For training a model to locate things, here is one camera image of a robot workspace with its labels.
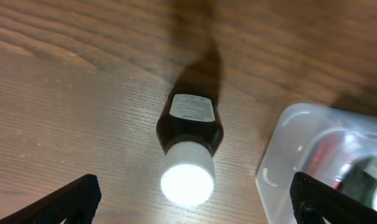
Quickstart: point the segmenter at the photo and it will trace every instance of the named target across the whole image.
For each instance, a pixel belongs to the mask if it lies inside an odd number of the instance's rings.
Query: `bottle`
[[[158,120],[157,135],[165,153],[161,190],[177,204],[198,205],[213,192],[212,157],[223,139],[219,86],[220,58],[213,44],[180,75]]]

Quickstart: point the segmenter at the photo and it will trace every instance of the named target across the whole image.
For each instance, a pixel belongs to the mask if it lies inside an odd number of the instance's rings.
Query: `white label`
[[[215,121],[212,102],[208,98],[188,94],[176,94],[169,114],[191,121]]]

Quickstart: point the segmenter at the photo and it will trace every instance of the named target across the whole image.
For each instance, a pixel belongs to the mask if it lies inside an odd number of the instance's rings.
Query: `clear plastic box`
[[[377,118],[303,103],[288,107],[256,176],[269,223],[296,223],[289,196],[296,172],[337,188],[356,161],[369,157],[377,157]]]

